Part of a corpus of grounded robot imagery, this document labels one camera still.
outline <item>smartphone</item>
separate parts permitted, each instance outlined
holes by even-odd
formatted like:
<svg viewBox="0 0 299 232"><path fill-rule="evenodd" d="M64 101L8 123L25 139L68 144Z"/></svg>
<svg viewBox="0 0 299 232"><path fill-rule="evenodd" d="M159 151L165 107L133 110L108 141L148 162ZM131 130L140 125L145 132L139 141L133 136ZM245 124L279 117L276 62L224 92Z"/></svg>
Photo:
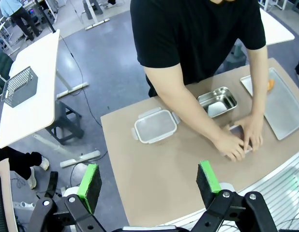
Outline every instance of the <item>smartphone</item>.
<svg viewBox="0 0 299 232"><path fill-rule="evenodd" d="M243 140L244 141L244 130L243 130L243 128L242 128L242 126L239 126L239 125L234 125L234 126L232 126L230 129L230 132L233 134L233 135L235 135L235 136L237 136L238 138L240 138L241 140ZM251 142L251 140L249 141L249 146L251 146L251 147L253 147L252 146L252 142ZM249 148L247 151L245 151L245 153L248 153L248 152L250 152L252 150L252 148Z"/></svg>

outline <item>blue shirt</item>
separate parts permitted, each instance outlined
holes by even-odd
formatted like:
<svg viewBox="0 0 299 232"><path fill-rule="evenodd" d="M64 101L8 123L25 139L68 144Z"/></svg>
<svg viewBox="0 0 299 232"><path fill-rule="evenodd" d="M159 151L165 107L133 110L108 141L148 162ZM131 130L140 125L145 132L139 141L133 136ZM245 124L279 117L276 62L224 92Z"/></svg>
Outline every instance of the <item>blue shirt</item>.
<svg viewBox="0 0 299 232"><path fill-rule="evenodd" d="M18 11L23 5L18 0L1 0L0 9L4 17L9 17Z"/></svg>

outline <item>orange food item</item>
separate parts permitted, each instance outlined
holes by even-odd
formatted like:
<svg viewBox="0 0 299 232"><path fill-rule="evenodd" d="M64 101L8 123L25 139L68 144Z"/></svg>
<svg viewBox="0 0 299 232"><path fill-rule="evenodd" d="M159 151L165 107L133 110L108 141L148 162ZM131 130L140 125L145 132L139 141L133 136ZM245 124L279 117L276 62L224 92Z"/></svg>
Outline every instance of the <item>orange food item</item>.
<svg viewBox="0 0 299 232"><path fill-rule="evenodd" d="M274 87L274 80L268 81L268 92L271 91Z"/></svg>

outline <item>metal grooved surface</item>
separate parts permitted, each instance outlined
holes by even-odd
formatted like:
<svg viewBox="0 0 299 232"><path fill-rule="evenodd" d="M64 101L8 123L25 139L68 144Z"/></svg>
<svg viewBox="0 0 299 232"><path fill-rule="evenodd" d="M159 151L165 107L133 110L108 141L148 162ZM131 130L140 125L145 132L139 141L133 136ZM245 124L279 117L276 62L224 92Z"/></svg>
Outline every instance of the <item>metal grooved surface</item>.
<svg viewBox="0 0 299 232"><path fill-rule="evenodd" d="M259 191L268 205L277 229L299 230L299 153L275 171L239 194ZM191 230L205 209L166 223ZM237 232L234 222L225 221L219 232Z"/></svg>

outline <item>perforated basket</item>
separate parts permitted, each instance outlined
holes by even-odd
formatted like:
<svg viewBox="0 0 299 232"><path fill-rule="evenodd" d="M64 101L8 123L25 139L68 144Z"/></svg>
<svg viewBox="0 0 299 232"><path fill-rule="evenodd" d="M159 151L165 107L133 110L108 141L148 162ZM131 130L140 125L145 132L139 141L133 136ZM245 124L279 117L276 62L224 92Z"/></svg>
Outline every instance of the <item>perforated basket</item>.
<svg viewBox="0 0 299 232"><path fill-rule="evenodd" d="M14 108L36 94L37 84L37 75L27 67L5 83L1 101Z"/></svg>

